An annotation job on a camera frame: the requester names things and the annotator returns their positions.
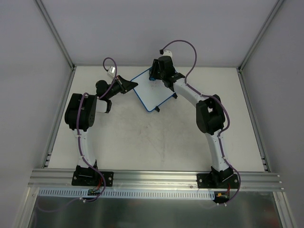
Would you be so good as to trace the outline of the aluminium front rail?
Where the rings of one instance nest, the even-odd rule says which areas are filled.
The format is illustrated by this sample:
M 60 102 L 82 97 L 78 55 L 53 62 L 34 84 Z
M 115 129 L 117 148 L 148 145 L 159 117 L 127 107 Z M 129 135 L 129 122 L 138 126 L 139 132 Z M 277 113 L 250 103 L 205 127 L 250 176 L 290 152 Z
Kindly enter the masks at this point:
M 28 187 L 72 187 L 73 169 L 34 169 Z M 197 171 L 114 170 L 112 189 L 198 190 Z M 280 175 L 273 172 L 241 172 L 243 191 L 285 191 Z

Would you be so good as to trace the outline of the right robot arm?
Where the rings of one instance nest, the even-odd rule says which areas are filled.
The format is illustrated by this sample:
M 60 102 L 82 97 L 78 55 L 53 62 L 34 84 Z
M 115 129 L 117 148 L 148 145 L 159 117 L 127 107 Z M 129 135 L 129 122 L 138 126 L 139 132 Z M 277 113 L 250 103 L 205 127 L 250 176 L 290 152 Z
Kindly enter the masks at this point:
M 183 96 L 195 106 L 197 127 L 205 134 L 211 153 L 210 180 L 218 188 L 225 187 L 233 175 L 233 169 L 224 154 L 221 133 L 226 119 L 220 98 L 217 95 L 204 95 L 189 85 L 186 77 L 175 70 L 170 56 L 161 56 L 153 60 L 149 79 L 161 80 L 166 88 Z

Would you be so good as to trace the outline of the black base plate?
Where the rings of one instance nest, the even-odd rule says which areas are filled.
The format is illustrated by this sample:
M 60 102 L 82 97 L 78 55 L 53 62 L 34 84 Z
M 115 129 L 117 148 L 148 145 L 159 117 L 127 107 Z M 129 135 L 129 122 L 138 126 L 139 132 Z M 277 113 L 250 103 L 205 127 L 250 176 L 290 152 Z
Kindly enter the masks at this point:
M 102 171 L 101 172 L 104 179 L 105 179 L 105 186 L 106 187 L 112 187 L 113 186 L 113 180 L 114 180 L 114 172 L 111 171 Z M 96 187 L 98 186 L 99 182 L 101 183 L 101 186 L 104 186 L 102 177 L 95 171 L 92 171 L 91 173 L 79 173 L 74 172 L 71 185 L 72 186 L 91 186 Z
M 237 189 L 239 184 L 239 178 L 236 174 L 230 177 L 220 180 L 212 176 L 212 173 L 198 173 L 196 175 L 197 185 L 199 189 Z

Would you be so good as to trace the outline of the blue framed whiteboard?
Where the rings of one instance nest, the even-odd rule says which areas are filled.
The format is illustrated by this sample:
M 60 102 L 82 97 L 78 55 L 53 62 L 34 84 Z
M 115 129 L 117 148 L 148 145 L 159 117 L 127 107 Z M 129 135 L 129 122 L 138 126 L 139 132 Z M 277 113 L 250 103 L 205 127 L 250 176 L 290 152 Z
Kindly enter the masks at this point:
M 173 91 L 166 88 L 161 80 L 149 80 L 149 68 L 134 77 L 131 81 L 138 83 L 133 90 L 147 112 L 153 112 L 156 106 L 173 95 Z

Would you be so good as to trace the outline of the aluminium frame post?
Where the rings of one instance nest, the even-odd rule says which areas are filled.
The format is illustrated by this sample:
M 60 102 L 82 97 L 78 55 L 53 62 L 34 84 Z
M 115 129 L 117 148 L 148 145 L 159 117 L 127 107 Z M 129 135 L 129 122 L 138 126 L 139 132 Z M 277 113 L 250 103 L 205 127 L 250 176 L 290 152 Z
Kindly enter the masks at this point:
M 56 26 L 52 20 L 52 18 L 50 17 L 48 10 L 44 4 L 44 2 L 42 0 L 34 0 L 38 10 L 40 11 L 44 21 L 46 22 L 46 25 L 48 27 L 48 29 L 50 30 L 53 38 L 55 39 L 55 42 L 57 43 L 61 53 L 63 54 L 67 64 L 69 65 L 69 67 L 74 70 L 75 68 L 75 64 L 72 60 L 72 58 L 70 57 L 66 46 L 64 45 L 64 42 L 62 41 L 60 34 L 58 33 Z
M 261 42 L 263 36 L 266 34 L 266 32 L 267 32 L 269 26 L 271 25 L 272 21 L 275 19 L 275 17 L 277 16 L 278 12 L 282 8 L 284 2 L 285 2 L 285 0 L 277 0 L 275 2 L 274 6 L 270 10 L 267 18 L 263 22 L 262 27 L 260 28 L 258 34 L 254 38 L 254 40 L 253 40 L 253 42 L 252 42 L 249 50 L 247 51 L 244 59 L 242 60 L 241 64 L 239 65 L 239 67 L 238 67 L 239 71 L 242 71 L 245 68 L 246 64 L 248 63 L 248 61 L 252 57 L 253 53 L 257 49 L 259 43 Z

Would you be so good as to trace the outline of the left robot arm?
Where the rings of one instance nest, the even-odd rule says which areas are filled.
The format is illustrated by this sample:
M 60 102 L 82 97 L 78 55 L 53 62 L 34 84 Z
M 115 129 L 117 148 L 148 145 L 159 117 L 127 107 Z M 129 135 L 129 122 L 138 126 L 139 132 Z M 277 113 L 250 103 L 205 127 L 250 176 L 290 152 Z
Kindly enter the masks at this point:
M 95 122 L 96 113 L 107 114 L 111 111 L 111 98 L 118 93 L 126 94 L 138 86 L 137 82 L 116 76 L 111 84 L 104 80 L 96 82 L 96 94 L 73 93 L 64 115 L 65 123 L 73 131 L 79 149 L 77 168 L 97 169 L 97 159 L 89 142 L 89 129 Z

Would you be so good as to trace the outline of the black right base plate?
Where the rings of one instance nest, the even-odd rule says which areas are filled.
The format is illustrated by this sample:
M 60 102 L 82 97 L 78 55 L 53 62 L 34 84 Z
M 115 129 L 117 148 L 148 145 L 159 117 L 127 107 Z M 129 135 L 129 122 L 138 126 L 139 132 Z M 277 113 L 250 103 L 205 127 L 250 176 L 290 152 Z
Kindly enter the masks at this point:
M 230 177 L 220 180 L 212 176 L 212 173 L 198 173 L 196 175 L 197 185 L 199 189 L 237 189 L 239 184 L 239 178 L 236 174 Z

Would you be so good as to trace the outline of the right aluminium frame post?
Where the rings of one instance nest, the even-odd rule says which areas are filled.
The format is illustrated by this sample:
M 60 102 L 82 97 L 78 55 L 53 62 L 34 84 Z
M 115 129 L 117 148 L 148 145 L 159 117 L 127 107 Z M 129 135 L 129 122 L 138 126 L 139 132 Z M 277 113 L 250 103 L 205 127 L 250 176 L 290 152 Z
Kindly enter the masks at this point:
M 241 64 L 239 65 L 239 67 L 238 67 L 239 71 L 242 71 L 245 68 L 246 64 L 248 63 L 248 61 L 252 57 L 253 53 L 257 49 L 259 43 L 261 42 L 263 36 L 266 34 L 266 32 L 267 32 L 269 26 L 271 25 L 272 21 L 275 19 L 275 17 L 277 16 L 278 12 L 282 8 L 284 2 L 285 2 L 285 0 L 277 0 L 275 2 L 274 6 L 270 10 L 267 18 L 263 22 L 262 27 L 260 28 L 258 34 L 254 38 L 254 40 L 253 40 L 253 42 L 252 42 L 249 50 L 247 51 L 244 59 L 242 60 Z

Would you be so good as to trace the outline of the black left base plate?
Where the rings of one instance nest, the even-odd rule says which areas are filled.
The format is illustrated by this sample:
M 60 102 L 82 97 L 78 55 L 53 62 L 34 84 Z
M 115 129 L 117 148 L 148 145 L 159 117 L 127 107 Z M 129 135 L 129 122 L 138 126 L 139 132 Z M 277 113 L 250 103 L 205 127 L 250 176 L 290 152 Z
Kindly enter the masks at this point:
M 113 180 L 114 180 L 114 172 L 111 171 L 102 171 L 101 172 L 104 179 L 105 179 L 105 186 L 106 187 L 112 187 L 113 186 Z M 91 186 L 96 187 L 98 186 L 99 182 L 101 183 L 101 186 L 104 186 L 102 177 L 95 171 L 92 171 L 91 173 L 79 173 L 74 172 L 71 185 L 72 186 Z

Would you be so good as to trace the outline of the left aluminium frame post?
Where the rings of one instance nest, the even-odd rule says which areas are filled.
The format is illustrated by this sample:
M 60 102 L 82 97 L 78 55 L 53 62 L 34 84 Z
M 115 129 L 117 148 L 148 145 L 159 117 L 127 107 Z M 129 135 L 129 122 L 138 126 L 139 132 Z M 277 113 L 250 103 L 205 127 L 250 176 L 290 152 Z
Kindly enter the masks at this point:
M 40 11 L 44 21 L 46 22 L 46 25 L 48 27 L 48 29 L 50 30 L 53 38 L 55 39 L 55 42 L 57 43 L 61 53 L 63 54 L 67 64 L 69 65 L 69 67 L 74 70 L 75 68 L 75 64 L 72 60 L 72 58 L 70 57 L 66 46 L 64 45 L 64 42 L 62 41 L 60 34 L 58 33 L 56 26 L 52 20 L 52 18 L 50 17 L 48 10 L 44 4 L 44 2 L 42 0 L 34 0 L 38 10 Z

